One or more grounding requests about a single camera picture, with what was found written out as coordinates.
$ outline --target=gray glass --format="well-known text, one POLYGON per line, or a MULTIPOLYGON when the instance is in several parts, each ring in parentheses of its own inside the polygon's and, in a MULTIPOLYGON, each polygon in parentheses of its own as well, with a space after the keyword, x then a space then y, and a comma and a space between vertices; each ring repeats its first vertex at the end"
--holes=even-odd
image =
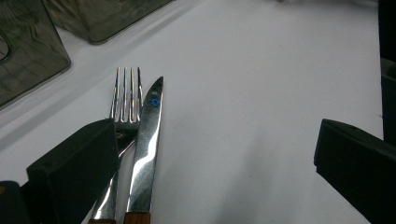
POLYGON ((0 0, 0 106, 69 65, 40 0, 0 0))
POLYGON ((171 0, 43 0, 55 25, 102 44, 171 0))

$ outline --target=stainless steel knife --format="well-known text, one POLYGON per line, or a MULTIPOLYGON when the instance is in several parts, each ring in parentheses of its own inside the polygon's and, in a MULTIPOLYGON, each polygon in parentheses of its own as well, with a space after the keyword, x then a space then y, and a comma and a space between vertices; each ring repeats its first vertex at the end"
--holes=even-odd
POLYGON ((124 224, 149 224, 163 108, 163 77, 149 89, 140 115, 133 173, 124 224))

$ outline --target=table surface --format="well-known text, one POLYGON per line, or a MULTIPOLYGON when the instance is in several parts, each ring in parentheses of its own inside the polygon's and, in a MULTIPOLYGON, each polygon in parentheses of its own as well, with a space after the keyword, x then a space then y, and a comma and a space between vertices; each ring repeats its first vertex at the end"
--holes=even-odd
POLYGON ((153 224, 368 223, 313 159, 322 119, 382 138, 376 2, 178 0, 104 45, 59 33, 71 68, 0 111, 1 180, 105 119, 139 66, 144 92, 164 76, 153 224))

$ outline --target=stainless steel fork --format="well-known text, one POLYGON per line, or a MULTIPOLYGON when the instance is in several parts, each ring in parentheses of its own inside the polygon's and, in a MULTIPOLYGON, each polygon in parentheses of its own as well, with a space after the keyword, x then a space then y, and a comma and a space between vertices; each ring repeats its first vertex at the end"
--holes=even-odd
MULTIPOLYGON (((119 166, 125 151, 134 143, 140 121, 142 101, 142 85, 140 82, 140 69, 137 68, 137 90, 134 89, 134 70, 130 72, 130 88, 127 85, 127 68, 124 69, 123 95, 120 99, 120 69, 117 69, 116 85, 114 87, 113 102, 110 117, 115 120, 116 137, 119 147, 119 166)), ((96 201, 89 224, 108 223, 115 224, 117 210, 117 191, 119 172, 113 175, 101 197, 96 201)))

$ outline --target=knife handle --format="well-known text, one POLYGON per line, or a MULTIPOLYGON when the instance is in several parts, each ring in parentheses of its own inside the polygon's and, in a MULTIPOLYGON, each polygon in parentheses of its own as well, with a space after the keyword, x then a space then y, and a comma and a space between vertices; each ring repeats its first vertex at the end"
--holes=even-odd
POLYGON ((93 219, 93 218, 91 218, 88 221, 88 224, 117 224, 117 221, 114 219, 93 219))
POLYGON ((149 224, 150 213, 136 213, 127 212, 125 213, 123 224, 149 224))

